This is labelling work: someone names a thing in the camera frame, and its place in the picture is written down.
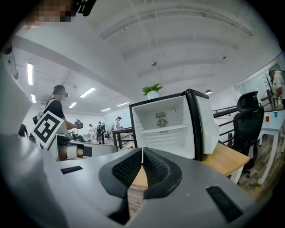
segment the black shirt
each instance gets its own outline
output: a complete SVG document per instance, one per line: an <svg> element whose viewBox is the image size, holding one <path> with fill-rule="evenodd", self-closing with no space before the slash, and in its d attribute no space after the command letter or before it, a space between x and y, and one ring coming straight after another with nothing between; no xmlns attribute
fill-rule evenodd
<svg viewBox="0 0 285 228"><path fill-rule="evenodd" d="M105 133L105 127L103 125L98 125L96 128L96 131L98 132L98 129L101 129L101 134Z"/></svg>
<svg viewBox="0 0 285 228"><path fill-rule="evenodd" d="M62 111L61 102L56 99L52 101L50 105L45 109L44 114L47 111L50 111L51 113L55 114L59 118L65 118L63 111Z"/></svg>
<svg viewBox="0 0 285 228"><path fill-rule="evenodd" d="M28 131L27 131L26 126L24 124L22 124L20 129L19 129L18 135L22 136L22 137L25 137L25 132L28 135Z"/></svg>

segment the black rubber pad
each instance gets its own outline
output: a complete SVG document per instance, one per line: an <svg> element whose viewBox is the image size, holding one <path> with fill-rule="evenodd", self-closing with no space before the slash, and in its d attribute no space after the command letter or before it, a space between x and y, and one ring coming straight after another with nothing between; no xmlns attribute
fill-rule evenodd
<svg viewBox="0 0 285 228"><path fill-rule="evenodd" d="M206 191L213 199L228 223L240 217L242 211L231 201L231 199L218 186L206 188Z"/></svg>
<svg viewBox="0 0 285 228"><path fill-rule="evenodd" d="M92 157L92 147L84 146L83 156L85 156L85 157Z"/></svg>
<svg viewBox="0 0 285 228"><path fill-rule="evenodd" d="M74 166L70 168L61 169L61 171L63 174L68 174L68 173L76 172L81 169L83 169L81 166Z"/></svg>

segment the mini fridge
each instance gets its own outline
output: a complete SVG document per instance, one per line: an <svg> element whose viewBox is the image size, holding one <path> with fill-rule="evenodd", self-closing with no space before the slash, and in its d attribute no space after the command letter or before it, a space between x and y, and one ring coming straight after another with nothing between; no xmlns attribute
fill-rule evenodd
<svg viewBox="0 0 285 228"><path fill-rule="evenodd" d="M136 147L202 161L219 139L209 97L191 89L132 104L130 118Z"/></svg>

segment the fridge fan vent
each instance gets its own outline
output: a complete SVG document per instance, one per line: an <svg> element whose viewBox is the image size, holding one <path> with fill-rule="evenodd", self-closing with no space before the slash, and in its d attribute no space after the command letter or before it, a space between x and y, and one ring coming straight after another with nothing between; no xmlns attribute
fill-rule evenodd
<svg viewBox="0 0 285 228"><path fill-rule="evenodd" d="M160 118L158 121L157 121L157 125L159 127L165 127L167 125L167 120L164 119L164 118Z"/></svg>
<svg viewBox="0 0 285 228"><path fill-rule="evenodd" d="M156 114L156 118L162 118L162 117L166 117L165 112L159 112Z"/></svg>
<svg viewBox="0 0 285 228"><path fill-rule="evenodd" d="M167 130L165 130L165 131L160 131L159 133L160 133L160 134L167 134L168 131L167 131Z"/></svg>

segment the black office chair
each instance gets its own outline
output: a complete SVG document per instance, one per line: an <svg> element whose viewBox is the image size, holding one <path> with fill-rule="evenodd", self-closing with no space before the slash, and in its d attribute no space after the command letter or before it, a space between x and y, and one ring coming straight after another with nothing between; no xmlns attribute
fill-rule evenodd
<svg viewBox="0 0 285 228"><path fill-rule="evenodd" d="M257 159L257 139L261 130L264 108L259 106L257 91L243 94L238 102L238 114L233 119L235 138L232 149L248 156L250 147L253 147L253 158L244 165L243 173L250 177L250 170Z"/></svg>

